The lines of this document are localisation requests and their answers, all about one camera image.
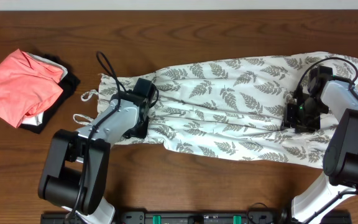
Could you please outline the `pink garment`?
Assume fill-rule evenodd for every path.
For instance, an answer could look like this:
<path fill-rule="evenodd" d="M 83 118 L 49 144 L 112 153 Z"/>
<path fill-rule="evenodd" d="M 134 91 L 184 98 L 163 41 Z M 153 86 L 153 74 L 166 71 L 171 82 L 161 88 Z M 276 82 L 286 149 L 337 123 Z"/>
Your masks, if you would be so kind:
<path fill-rule="evenodd" d="M 13 51 L 0 63 L 0 118 L 17 128 L 25 120 L 40 124 L 40 115 L 63 93 L 68 70 L 49 59 Z"/>

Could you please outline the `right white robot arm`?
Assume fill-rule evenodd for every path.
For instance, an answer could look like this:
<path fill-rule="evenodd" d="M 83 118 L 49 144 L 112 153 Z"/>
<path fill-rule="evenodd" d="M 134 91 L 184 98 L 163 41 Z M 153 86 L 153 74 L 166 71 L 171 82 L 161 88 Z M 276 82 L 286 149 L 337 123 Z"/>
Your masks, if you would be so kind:
<path fill-rule="evenodd" d="M 315 132 L 321 127 L 321 114 L 328 112 L 338 126 L 324 153 L 323 172 L 282 210 L 279 223 L 321 223 L 341 202 L 358 195 L 358 92 L 354 81 L 322 65 L 312 65 L 305 73 L 308 91 L 297 86 L 296 102 L 287 104 L 282 128 Z"/>

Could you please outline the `white fern print dress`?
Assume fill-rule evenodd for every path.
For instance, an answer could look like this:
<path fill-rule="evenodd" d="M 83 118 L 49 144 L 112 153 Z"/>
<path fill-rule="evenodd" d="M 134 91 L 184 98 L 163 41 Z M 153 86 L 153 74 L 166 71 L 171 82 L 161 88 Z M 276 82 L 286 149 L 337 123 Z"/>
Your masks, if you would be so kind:
<path fill-rule="evenodd" d="M 358 58 L 328 52 L 242 57 L 162 68 L 145 75 L 159 96 L 144 142 L 234 161 L 268 160 L 321 168 L 337 127 L 323 114 L 313 133 L 282 129 L 287 103 L 315 62 L 356 82 Z"/>

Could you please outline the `black garment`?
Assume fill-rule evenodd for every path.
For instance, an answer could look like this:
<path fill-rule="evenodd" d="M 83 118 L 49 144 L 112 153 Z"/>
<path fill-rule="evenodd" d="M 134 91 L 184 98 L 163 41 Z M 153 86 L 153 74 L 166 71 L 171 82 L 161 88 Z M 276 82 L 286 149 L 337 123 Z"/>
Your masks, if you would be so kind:
<path fill-rule="evenodd" d="M 59 107 L 61 107 L 61 105 L 74 94 L 81 81 L 73 74 L 72 66 L 69 63 L 64 62 L 59 57 L 50 54 L 38 56 L 29 53 L 29 55 L 35 60 L 54 65 L 63 70 L 63 75 L 60 82 L 58 83 L 63 92 L 57 98 L 56 102 L 42 114 L 40 113 L 34 117 L 23 120 L 22 124 L 19 126 L 21 129 L 31 131 L 35 134 L 40 134 L 50 119 L 55 115 Z"/>

